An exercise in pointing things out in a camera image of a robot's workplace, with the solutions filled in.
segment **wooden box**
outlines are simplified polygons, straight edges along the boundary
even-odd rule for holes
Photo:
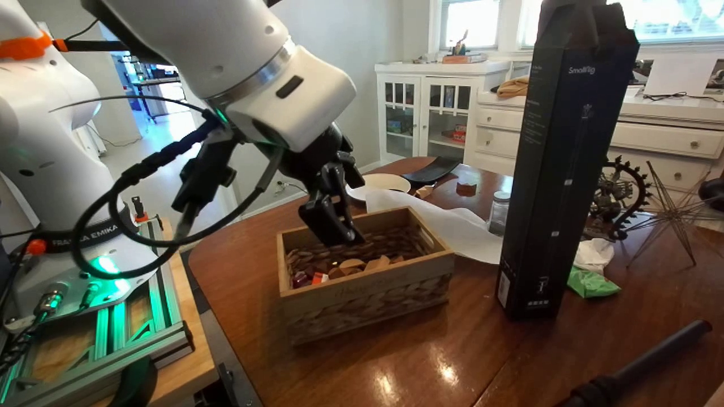
[[[446,303],[454,255],[410,208],[362,215],[356,226],[367,240],[360,247],[322,247],[308,229],[279,235],[279,295],[295,345]],[[348,258],[379,255],[399,262],[322,286],[291,286],[299,268],[328,271]]]

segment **wooden table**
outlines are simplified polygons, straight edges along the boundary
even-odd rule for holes
[[[406,160],[388,172],[423,163]],[[453,178],[432,201],[486,217],[499,181],[484,175],[476,197],[457,197]],[[617,254],[606,276],[623,293],[603,302],[568,293],[554,321],[510,321],[496,303],[496,268],[460,260],[448,305],[295,348],[279,309],[275,237],[302,226],[297,206],[233,224],[190,255],[264,406],[554,406],[694,319],[708,319],[715,333],[669,358],[625,406],[704,406],[724,381],[724,258],[712,247],[722,247],[722,235],[698,232],[700,268],[685,271],[674,243],[656,244],[633,269]]]

